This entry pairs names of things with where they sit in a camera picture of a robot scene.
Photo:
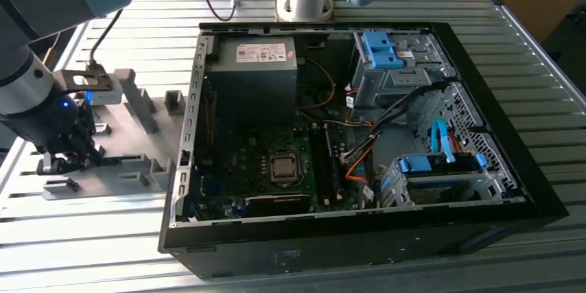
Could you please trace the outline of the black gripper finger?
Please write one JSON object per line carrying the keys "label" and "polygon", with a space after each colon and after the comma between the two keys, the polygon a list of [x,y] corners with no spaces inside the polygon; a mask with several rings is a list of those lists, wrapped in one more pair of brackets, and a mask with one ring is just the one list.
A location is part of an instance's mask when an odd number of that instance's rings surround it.
{"label": "black gripper finger", "polygon": [[67,152],[66,157],[59,157],[39,147],[43,159],[39,161],[41,174],[67,174],[78,170],[85,170],[93,160],[93,152],[89,149]]}
{"label": "black gripper finger", "polygon": [[91,117],[82,117],[78,121],[78,140],[81,146],[79,155],[94,165],[101,165],[103,161],[103,154],[97,148],[93,138],[95,134],[95,122]]}

